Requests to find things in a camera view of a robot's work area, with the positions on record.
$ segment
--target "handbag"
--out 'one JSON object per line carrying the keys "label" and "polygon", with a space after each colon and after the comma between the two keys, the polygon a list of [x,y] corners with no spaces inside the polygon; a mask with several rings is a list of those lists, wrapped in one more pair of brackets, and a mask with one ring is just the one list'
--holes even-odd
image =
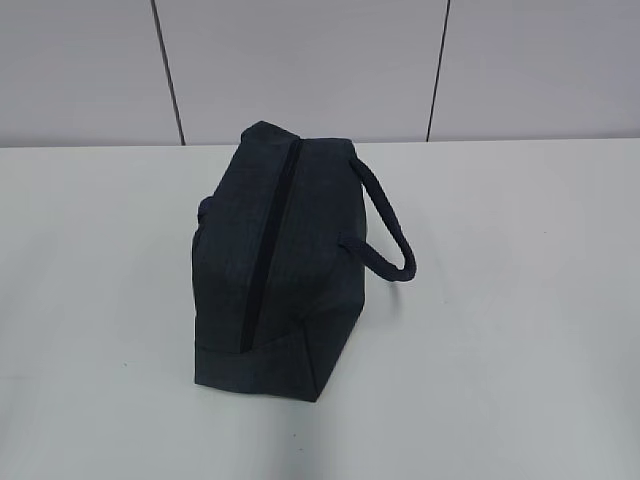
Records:
{"label": "handbag", "polygon": [[[365,241],[362,186],[402,269]],[[242,133],[192,244],[195,383],[314,402],[364,306],[364,266],[408,281],[416,261],[384,191],[350,140],[301,139],[259,122]]]}

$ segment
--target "bag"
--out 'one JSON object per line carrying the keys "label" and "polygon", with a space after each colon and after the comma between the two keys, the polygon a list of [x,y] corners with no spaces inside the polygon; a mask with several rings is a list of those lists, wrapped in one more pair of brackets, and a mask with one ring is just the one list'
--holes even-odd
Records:
{"label": "bag", "polygon": [[[365,243],[362,185],[402,270]],[[193,238],[195,383],[315,401],[364,305],[364,268],[411,280],[393,209],[350,140],[247,129]]]}

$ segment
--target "white wall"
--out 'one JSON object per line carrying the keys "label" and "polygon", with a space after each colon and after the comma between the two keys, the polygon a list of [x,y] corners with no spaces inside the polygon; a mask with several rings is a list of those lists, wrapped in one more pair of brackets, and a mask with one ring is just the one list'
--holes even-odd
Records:
{"label": "white wall", "polygon": [[452,0],[433,140],[640,136],[640,2]]}
{"label": "white wall", "polygon": [[148,2],[2,1],[1,147],[177,143]]}
{"label": "white wall", "polygon": [[[422,141],[447,0],[158,0],[187,143]],[[640,3],[451,0],[431,140],[640,135]],[[0,147],[179,142],[148,0],[5,0]]]}

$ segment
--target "bag handle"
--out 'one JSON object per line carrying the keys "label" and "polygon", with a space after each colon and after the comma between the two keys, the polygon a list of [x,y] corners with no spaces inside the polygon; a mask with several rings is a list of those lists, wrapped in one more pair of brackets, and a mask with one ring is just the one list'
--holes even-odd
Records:
{"label": "bag handle", "polygon": [[373,273],[385,280],[390,282],[407,282],[413,279],[416,275],[416,258],[413,255],[407,239],[402,233],[400,222],[398,222],[398,218],[382,186],[380,186],[380,182],[378,182],[373,172],[369,170],[369,167],[362,163],[355,155],[351,157],[350,163],[351,168],[353,168],[358,178],[360,178],[380,217],[382,217],[382,221],[389,230],[389,233],[391,233],[391,236],[400,247],[402,255],[404,256],[404,268],[400,270],[376,252],[371,245],[352,235],[340,234],[338,244],[359,257],[362,263],[373,271]]}

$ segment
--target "black zipper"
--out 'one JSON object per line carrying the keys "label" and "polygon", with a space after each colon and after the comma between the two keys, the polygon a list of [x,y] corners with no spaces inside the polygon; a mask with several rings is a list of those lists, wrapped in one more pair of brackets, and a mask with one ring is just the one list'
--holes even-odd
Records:
{"label": "black zipper", "polygon": [[260,249],[258,250],[251,283],[249,284],[247,308],[245,310],[242,335],[240,337],[241,352],[246,352],[253,346],[253,338],[256,333],[264,292],[267,286],[267,278],[269,277],[269,270],[271,268],[271,259],[273,258],[276,241],[280,233],[284,209],[289,199],[291,186],[293,185],[293,176],[296,171],[298,158],[300,157],[302,144],[302,139],[296,139],[291,143],[289,151],[287,152],[287,158],[280,172],[276,190],[273,194],[269,216],[267,217],[264,232],[262,233]]}

